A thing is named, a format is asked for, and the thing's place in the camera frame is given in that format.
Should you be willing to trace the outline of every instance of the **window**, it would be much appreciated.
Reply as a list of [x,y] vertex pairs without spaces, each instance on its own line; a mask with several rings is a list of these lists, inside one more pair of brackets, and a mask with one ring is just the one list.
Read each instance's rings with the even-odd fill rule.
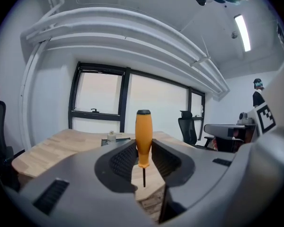
[[149,109],[153,131],[163,131],[183,140],[178,124],[180,110],[187,109],[187,88],[156,79],[130,75],[125,116],[125,131],[135,132],[135,119],[139,109]]
[[71,85],[69,128],[83,132],[135,132],[139,109],[151,111],[154,131],[182,140],[180,110],[192,112],[201,139],[205,94],[149,73],[79,62]]

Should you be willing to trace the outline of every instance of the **orange screwdriver handle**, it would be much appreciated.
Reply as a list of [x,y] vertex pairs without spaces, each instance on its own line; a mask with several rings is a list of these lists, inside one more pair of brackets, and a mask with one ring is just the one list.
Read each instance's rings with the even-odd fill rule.
[[138,166],[147,168],[152,142],[152,121],[149,110],[138,110],[136,117],[136,144],[139,154]]

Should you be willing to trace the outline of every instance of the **window frame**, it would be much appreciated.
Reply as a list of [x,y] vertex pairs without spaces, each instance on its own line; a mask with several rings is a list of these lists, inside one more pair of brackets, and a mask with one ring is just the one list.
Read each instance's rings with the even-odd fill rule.
[[[76,97],[78,92],[78,86],[80,81],[80,76],[82,73],[102,73],[102,74],[111,74],[122,76],[121,88],[120,88],[120,97],[119,97],[119,107],[118,114],[110,113],[93,113],[93,112],[84,112],[75,110]],[[200,95],[202,97],[202,106],[203,112],[201,117],[193,117],[195,121],[201,122],[200,135],[198,140],[202,138],[203,125],[204,125],[204,115],[205,115],[205,93],[194,89],[192,87],[183,85],[181,83],[172,81],[170,79],[153,75],[147,72],[132,70],[129,67],[117,67],[104,64],[95,64],[95,63],[84,63],[78,62],[73,79],[71,84],[69,108],[68,108],[68,127],[72,129],[72,119],[73,118],[84,118],[84,119],[95,119],[95,120],[108,120],[108,121],[120,121],[120,132],[124,132],[125,128],[125,113],[126,113],[126,104],[127,104],[127,93],[129,86],[129,77],[130,74],[135,74],[143,77],[148,77],[151,79],[163,81],[170,83],[172,85],[183,87],[187,89],[188,100],[187,100],[187,110],[191,112],[191,103],[192,103],[192,93]]]

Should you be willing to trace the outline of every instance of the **wooden table surface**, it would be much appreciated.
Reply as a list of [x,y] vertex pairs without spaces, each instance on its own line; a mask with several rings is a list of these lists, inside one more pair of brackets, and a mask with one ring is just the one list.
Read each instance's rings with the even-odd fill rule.
[[[117,134],[117,139],[120,138],[135,139],[135,135],[129,133]],[[173,142],[191,147],[161,131],[154,132],[153,138],[162,142]],[[85,133],[66,129],[21,154],[12,161],[12,166],[20,175],[34,178],[68,156],[101,147],[102,139],[107,139],[106,133]],[[150,166],[146,168],[146,187],[143,187],[142,169],[138,165],[133,167],[132,184],[138,187],[135,194],[137,201],[148,198],[164,186],[165,182],[151,159],[151,151]]]

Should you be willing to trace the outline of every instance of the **ceiling light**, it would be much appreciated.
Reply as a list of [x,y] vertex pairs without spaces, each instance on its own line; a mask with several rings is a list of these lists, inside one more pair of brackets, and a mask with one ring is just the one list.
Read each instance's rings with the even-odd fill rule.
[[240,14],[240,15],[235,16],[235,20],[237,22],[237,25],[241,33],[241,37],[242,37],[243,44],[244,44],[244,50],[250,51],[250,42],[249,42],[248,32],[247,32],[246,24],[244,22],[244,18]]

